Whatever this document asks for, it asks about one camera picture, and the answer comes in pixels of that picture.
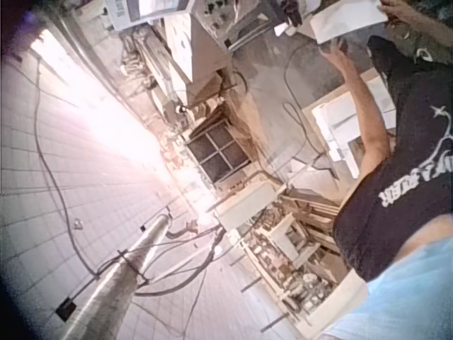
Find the metal pipe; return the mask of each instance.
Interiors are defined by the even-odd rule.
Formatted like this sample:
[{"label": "metal pipe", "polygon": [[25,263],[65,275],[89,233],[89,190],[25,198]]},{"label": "metal pipe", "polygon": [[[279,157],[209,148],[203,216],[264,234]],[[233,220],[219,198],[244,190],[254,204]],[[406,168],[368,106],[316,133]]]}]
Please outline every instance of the metal pipe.
[{"label": "metal pipe", "polygon": [[114,340],[138,286],[141,273],[156,252],[155,244],[170,226],[168,215],[159,216],[153,225],[125,253],[101,281],[88,302],[74,311],[67,321],[65,340]]}]

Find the white graphic print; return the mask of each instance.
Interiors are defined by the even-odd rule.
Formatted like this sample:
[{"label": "white graphic print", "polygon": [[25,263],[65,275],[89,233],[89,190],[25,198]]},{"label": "white graphic print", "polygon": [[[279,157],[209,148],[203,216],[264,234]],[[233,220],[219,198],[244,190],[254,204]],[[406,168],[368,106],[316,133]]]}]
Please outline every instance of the white graphic print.
[{"label": "white graphic print", "polygon": [[437,143],[437,146],[430,157],[428,157],[418,167],[412,169],[409,174],[401,177],[390,187],[386,188],[379,194],[379,197],[382,199],[382,206],[384,206],[384,208],[393,204],[409,190],[417,188],[418,184],[420,183],[420,179],[424,180],[425,182],[429,182],[431,181],[431,179],[437,178],[440,174],[444,174],[445,172],[453,172],[453,154],[450,149],[445,150],[443,153],[441,153],[438,157],[438,160],[435,161],[435,158],[438,156],[443,142],[446,140],[453,141],[452,117],[445,110],[445,106],[441,108],[435,108],[431,106],[431,108],[434,110],[434,117],[447,117],[447,129],[445,130],[442,138]]}]

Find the black cable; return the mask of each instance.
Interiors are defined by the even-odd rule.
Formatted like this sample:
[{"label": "black cable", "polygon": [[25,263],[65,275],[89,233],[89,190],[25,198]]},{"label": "black cable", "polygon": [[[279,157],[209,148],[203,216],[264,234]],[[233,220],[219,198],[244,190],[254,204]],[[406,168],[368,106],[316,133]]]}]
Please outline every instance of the black cable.
[{"label": "black cable", "polygon": [[212,243],[212,248],[209,252],[209,254],[206,256],[206,259],[203,261],[203,263],[198,266],[198,268],[187,278],[185,279],[183,282],[179,283],[178,285],[172,287],[172,288],[169,288],[169,289],[165,289],[165,290],[161,290],[159,292],[149,292],[149,293],[135,293],[135,296],[139,296],[139,297],[148,297],[148,298],[152,298],[152,297],[157,297],[157,296],[162,296],[162,295],[167,295],[167,294],[171,294],[171,293],[174,293],[176,292],[177,290],[180,290],[182,288],[184,288],[185,286],[187,286],[189,283],[191,283],[192,281],[195,280],[195,278],[202,272],[204,271],[205,268],[207,268],[209,266],[209,264],[212,262],[212,260],[214,259],[214,255],[215,255],[215,252],[214,252],[214,249],[215,247],[221,242],[221,240],[224,238],[225,234],[227,233],[227,231],[225,229],[221,229],[219,234],[216,235],[213,243]]},{"label": "black cable", "polygon": [[[217,229],[208,229],[208,230],[204,231],[203,233],[199,234],[199,235],[198,235],[198,238],[204,237],[204,236],[210,234],[211,232],[213,232],[213,231],[215,231],[215,230],[217,230]],[[184,244],[187,244],[187,243],[189,243],[189,242],[191,242],[191,241],[193,241],[193,239],[183,240],[180,244],[177,244],[177,245],[175,245],[175,246],[171,246],[171,247],[168,248],[168,249],[165,249],[163,252],[161,252],[159,255],[157,255],[157,256],[153,259],[153,261],[151,261],[151,262],[149,263],[149,265],[145,268],[145,270],[144,270],[144,272],[143,272],[143,275],[144,275],[144,274],[149,270],[149,268],[150,268],[153,264],[155,264],[155,263],[157,262],[157,260],[159,260],[163,255],[165,255],[165,254],[168,253],[169,251],[172,251],[172,250],[175,249],[175,248],[181,247],[181,246],[183,246]],[[141,287],[143,287],[143,286],[145,286],[145,285],[147,285],[147,284],[139,285],[138,288],[141,288]]]},{"label": "black cable", "polygon": [[231,247],[229,247],[222,255],[220,255],[219,257],[217,257],[215,260],[213,260],[212,262],[215,262],[215,261],[218,261],[220,260],[222,257],[226,256],[235,246],[237,246],[239,244],[240,241],[243,240],[243,238],[245,236],[247,236],[252,230],[253,228],[255,228],[255,226],[258,224],[258,222],[261,220],[262,216],[264,215],[264,212],[266,211],[266,208],[262,209],[260,211],[260,215],[256,218],[255,222],[252,223],[252,225],[247,229],[246,232],[244,232],[241,236],[240,239],[238,239],[236,241],[236,243],[234,243]]},{"label": "black cable", "polygon": [[35,88],[36,88],[36,92],[37,92],[38,98],[37,98],[36,105],[35,105],[35,112],[33,114],[33,116],[34,116],[33,133],[35,135],[36,150],[38,151],[38,156],[39,156],[42,164],[44,165],[47,173],[49,174],[50,180],[52,181],[52,184],[54,185],[54,187],[55,187],[55,189],[57,191],[58,197],[59,197],[59,199],[60,199],[60,201],[62,203],[62,207],[63,207],[63,211],[64,211],[64,219],[65,219],[65,222],[66,222],[67,231],[68,231],[68,235],[69,235],[69,240],[71,241],[71,245],[73,246],[74,251],[76,252],[76,255],[78,256],[78,258],[80,259],[80,262],[84,265],[86,270],[92,276],[98,277],[98,274],[88,265],[88,263],[85,261],[85,259],[81,255],[81,252],[79,251],[79,248],[78,248],[78,246],[76,244],[76,241],[74,239],[74,235],[72,234],[71,223],[69,221],[69,213],[68,213],[68,209],[67,209],[67,206],[66,206],[66,201],[64,200],[64,197],[63,197],[63,193],[60,190],[60,188],[58,186],[58,183],[57,183],[57,180],[55,179],[54,174],[52,173],[52,170],[49,167],[49,164],[45,160],[44,153],[41,150],[41,145],[40,145],[40,141],[39,141],[39,138],[38,138],[38,111],[39,111],[40,102],[41,102],[41,90],[40,90],[40,77],[41,77],[40,64],[41,64],[41,58],[37,58],[37,61],[38,61],[38,64],[37,64],[37,67],[36,67],[36,83],[34,83],[34,85],[35,85]]},{"label": "black cable", "polygon": [[[298,126],[300,126],[300,128],[302,129],[302,131],[304,132],[304,143],[303,145],[305,146],[305,144],[308,142],[310,147],[315,151],[315,153],[317,153],[318,155],[322,154],[323,152],[320,152],[318,151],[318,149],[313,145],[313,142],[310,140],[309,138],[309,135],[306,133],[306,128],[305,128],[305,125],[304,123],[302,122],[302,118],[300,117],[300,114],[299,114],[299,111],[302,111],[302,105],[300,104],[300,102],[297,100],[297,97],[296,95],[294,94],[291,86],[289,85],[289,82],[288,82],[288,78],[287,78],[287,71],[289,69],[289,65],[291,63],[291,60],[292,58],[296,55],[296,53],[301,50],[303,47],[305,47],[304,45],[301,45],[299,47],[297,47],[294,51],[292,51],[292,54],[289,56],[288,58],[288,61],[285,65],[285,70],[283,72],[283,81],[285,82],[285,86],[287,87],[287,90],[289,92],[289,94],[291,95],[293,101],[296,103],[296,106],[298,107],[299,110],[297,110],[295,107],[294,107],[294,104],[292,103],[289,103],[289,102],[283,102],[282,103],[282,107],[283,109],[285,110],[285,112],[293,119],[293,121],[298,124]],[[292,108],[292,110],[294,111],[295,115],[297,116],[297,120],[296,118],[292,115],[292,113],[290,113],[290,111],[288,110],[288,108],[286,106],[290,106]],[[328,169],[331,169],[331,168],[324,168],[324,169],[317,169],[314,164],[312,166],[313,168],[315,168],[316,170],[328,170]]]},{"label": "black cable", "polygon": [[207,268],[205,269],[205,273],[203,274],[203,278],[201,280],[200,287],[198,288],[198,291],[197,291],[197,296],[195,296],[195,300],[193,301],[193,305],[190,308],[189,317],[187,318],[187,322],[185,323],[185,327],[184,327],[183,340],[185,340],[185,335],[187,334],[187,329],[189,327],[190,319],[192,318],[193,311],[195,310],[195,307],[197,306],[197,303],[198,303],[198,299],[200,298],[201,290],[203,289],[203,285],[205,283],[206,274],[207,274]]},{"label": "black cable", "polygon": [[[222,257],[226,256],[236,245],[238,245],[239,242],[242,241],[242,239],[249,232],[251,232],[251,230],[258,224],[258,221],[262,218],[262,216],[264,215],[264,212],[265,212],[265,208],[261,210],[260,215],[256,218],[255,222],[247,229],[247,231],[244,232],[244,234],[241,236],[241,238],[235,244],[231,245],[222,255],[220,255],[219,257],[217,257],[215,259],[213,259],[212,262],[220,260]],[[173,273],[169,273],[169,274],[165,275],[163,278],[168,278],[170,276],[179,275],[179,274],[183,274],[183,273],[188,273],[190,271],[196,271],[199,268],[200,268],[200,266],[189,268],[189,269],[184,269],[182,271],[180,271],[179,269],[176,269]]]},{"label": "black cable", "polygon": [[220,225],[216,225],[215,227],[209,228],[209,229],[205,230],[204,232],[198,234],[197,236],[191,237],[189,239],[184,239],[184,240],[179,240],[179,241],[171,241],[171,242],[162,242],[162,243],[159,243],[159,244],[152,244],[150,246],[143,246],[142,248],[136,248],[136,249],[133,249],[133,250],[129,250],[127,253],[133,253],[135,251],[149,249],[149,248],[152,248],[152,247],[167,246],[169,244],[179,244],[179,243],[184,243],[184,242],[188,242],[188,241],[193,241],[194,239],[199,239],[201,237],[204,237],[207,234],[210,234],[211,232],[214,232],[214,231],[216,231],[216,230],[218,230],[220,228],[221,228]]}]

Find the man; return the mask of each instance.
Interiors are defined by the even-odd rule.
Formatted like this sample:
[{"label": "man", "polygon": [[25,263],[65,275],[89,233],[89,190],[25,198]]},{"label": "man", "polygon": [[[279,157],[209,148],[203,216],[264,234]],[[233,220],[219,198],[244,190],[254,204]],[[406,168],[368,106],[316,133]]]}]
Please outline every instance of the man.
[{"label": "man", "polygon": [[[381,11],[453,47],[453,31],[400,0]],[[320,340],[453,339],[453,69],[404,57],[371,37],[372,61],[396,106],[396,148],[354,64],[332,43],[321,53],[355,102],[365,155],[333,234],[369,297]]]}]

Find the black t-shirt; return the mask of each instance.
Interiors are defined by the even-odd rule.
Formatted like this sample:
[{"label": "black t-shirt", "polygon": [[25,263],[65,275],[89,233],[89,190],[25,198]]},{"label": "black t-shirt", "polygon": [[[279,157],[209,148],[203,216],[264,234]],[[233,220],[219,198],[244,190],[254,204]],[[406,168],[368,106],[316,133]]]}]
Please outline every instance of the black t-shirt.
[{"label": "black t-shirt", "polygon": [[338,214],[333,236],[366,281],[394,260],[409,237],[452,212],[453,74],[414,74],[397,105],[397,145]]}]

